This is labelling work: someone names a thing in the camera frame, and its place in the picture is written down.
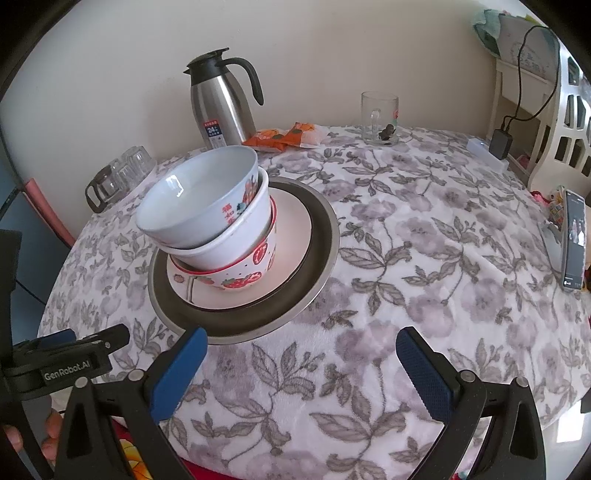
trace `power adapter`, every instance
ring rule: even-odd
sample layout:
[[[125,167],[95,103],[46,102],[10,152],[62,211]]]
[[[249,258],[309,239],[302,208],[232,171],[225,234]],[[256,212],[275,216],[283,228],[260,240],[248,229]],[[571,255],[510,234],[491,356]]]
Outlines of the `power adapter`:
[[[509,154],[509,149],[513,143],[513,137],[508,132],[496,129],[492,134],[491,144],[488,147],[488,151],[492,153],[499,160],[504,160]]]

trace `black thermos handle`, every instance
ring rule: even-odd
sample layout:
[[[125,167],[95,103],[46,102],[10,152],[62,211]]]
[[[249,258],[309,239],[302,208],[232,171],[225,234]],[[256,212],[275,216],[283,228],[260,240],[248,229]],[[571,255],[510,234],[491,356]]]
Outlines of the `black thermos handle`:
[[[262,97],[261,82],[258,79],[258,75],[256,74],[256,70],[252,66],[252,63],[250,63],[248,60],[239,59],[237,57],[234,57],[232,59],[221,60],[217,63],[219,67],[230,64],[240,65],[243,69],[246,70],[248,77],[251,80],[252,96],[255,98],[256,102],[259,105],[262,105],[264,100]]]

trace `stainless steel tray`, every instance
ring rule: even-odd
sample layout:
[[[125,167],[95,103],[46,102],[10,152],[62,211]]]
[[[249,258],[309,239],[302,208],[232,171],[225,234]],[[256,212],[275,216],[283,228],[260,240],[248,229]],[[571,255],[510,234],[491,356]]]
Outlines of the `stainless steel tray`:
[[[306,207],[312,235],[306,256],[291,277],[265,297],[227,310],[206,310],[187,304],[174,292],[166,275],[167,254],[156,250],[150,263],[148,293],[162,322],[181,334],[186,327],[205,328],[211,345],[246,342],[285,325],[320,293],[335,266],[339,225],[330,203],[316,190],[295,180],[271,178],[269,187],[285,190]]]

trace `blue-white bowl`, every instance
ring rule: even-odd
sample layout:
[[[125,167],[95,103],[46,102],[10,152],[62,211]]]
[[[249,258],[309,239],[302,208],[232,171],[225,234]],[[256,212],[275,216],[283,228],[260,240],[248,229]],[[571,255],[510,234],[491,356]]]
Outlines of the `blue-white bowl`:
[[[159,180],[135,214],[159,244],[196,248],[219,236],[246,210],[258,188],[258,157],[232,145],[188,159]]]

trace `blue cabinet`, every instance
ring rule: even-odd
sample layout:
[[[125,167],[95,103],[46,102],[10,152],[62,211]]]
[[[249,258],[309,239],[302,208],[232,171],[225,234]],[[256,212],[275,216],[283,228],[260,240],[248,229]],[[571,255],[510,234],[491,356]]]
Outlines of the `blue cabinet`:
[[[0,145],[0,207],[14,190],[15,184],[8,170],[6,152]]]
[[[19,193],[0,219],[0,229],[22,232],[17,280],[47,302],[57,274],[66,260],[68,247]]]
[[[11,294],[10,317],[12,321],[12,344],[37,338],[45,305],[29,295],[20,285]]]

